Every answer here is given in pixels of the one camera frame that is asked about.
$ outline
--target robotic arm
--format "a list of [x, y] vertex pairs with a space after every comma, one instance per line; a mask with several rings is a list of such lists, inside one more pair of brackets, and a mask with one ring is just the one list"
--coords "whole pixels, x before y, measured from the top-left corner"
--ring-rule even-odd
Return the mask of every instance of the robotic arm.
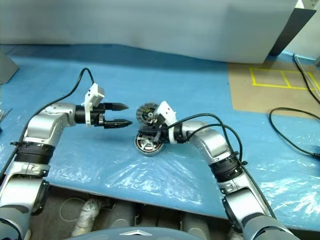
[[22, 141], [13, 143], [17, 152], [0, 186], [1, 240], [23, 240], [30, 216], [43, 210], [49, 187], [43, 177], [49, 173], [49, 162], [64, 128], [85, 123], [110, 129], [132, 123], [125, 119], [106, 120], [106, 110], [128, 107], [122, 103], [101, 103], [104, 96], [103, 88], [93, 83], [83, 106], [57, 102], [46, 107], [29, 121]]
[[147, 103], [137, 111], [142, 124], [135, 139], [137, 149], [148, 156], [157, 154], [163, 144], [193, 144], [206, 159], [224, 198], [226, 215], [245, 240], [298, 240], [283, 224], [270, 217], [256, 185], [238, 160], [226, 139], [211, 128], [192, 132], [207, 124], [201, 121], [177, 122], [176, 113], [163, 101], [159, 106]]

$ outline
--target white wall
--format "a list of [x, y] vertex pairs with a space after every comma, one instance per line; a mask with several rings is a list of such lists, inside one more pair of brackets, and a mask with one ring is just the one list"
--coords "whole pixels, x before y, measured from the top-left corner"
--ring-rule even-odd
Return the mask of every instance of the white wall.
[[319, 0], [302, 0], [305, 9], [314, 9]]
[[314, 9], [317, 12], [289, 43], [285, 51], [312, 59], [320, 56], [320, 2]]
[[297, 0], [0, 0], [3, 44], [123, 44], [262, 63]]

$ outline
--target circular metal part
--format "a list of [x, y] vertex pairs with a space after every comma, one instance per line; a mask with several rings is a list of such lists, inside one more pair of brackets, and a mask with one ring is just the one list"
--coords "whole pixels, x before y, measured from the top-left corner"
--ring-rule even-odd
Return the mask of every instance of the circular metal part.
[[158, 106], [158, 104], [148, 102], [139, 107], [135, 114], [138, 122], [142, 125], [150, 125], [151, 120], [154, 117], [154, 112], [156, 111]]
[[135, 137], [134, 144], [140, 153], [151, 157], [158, 154], [164, 147], [163, 143], [155, 143], [153, 140], [153, 136], [147, 136], [143, 135], [142, 133], [138, 133], [138, 135]]

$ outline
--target blue plastic sheet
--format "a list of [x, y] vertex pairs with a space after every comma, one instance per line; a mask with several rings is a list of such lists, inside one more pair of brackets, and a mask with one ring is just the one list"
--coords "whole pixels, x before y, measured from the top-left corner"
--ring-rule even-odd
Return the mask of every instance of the blue plastic sheet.
[[[47, 180], [64, 188], [225, 218], [222, 195], [210, 169], [191, 145], [166, 145], [154, 157], [141, 155], [134, 138], [136, 110], [166, 100], [182, 119], [211, 112], [240, 135], [247, 166], [277, 217], [287, 226], [320, 230], [320, 162], [285, 143], [262, 113], [235, 111], [227, 65], [119, 45], [2, 46], [20, 67], [1, 86], [2, 107], [13, 108], [1, 123], [0, 166], [12, 152], [28, 118], [42, 105], [69, 92], [83, 67], [105, 89], [105, 102], [129, 105], [106, 113], [125, 118], [126, 128], [77, 125], [66, 128], [50, 162]], [[87, 76], [66, 102], [81, 104]], [[203, 121], [214, 123], [213, 119]], [[319, 123], [274, 116], [278, 128], [305, 149], [320, 152]], [[237, 142], [231, 137], [237, 149]]]

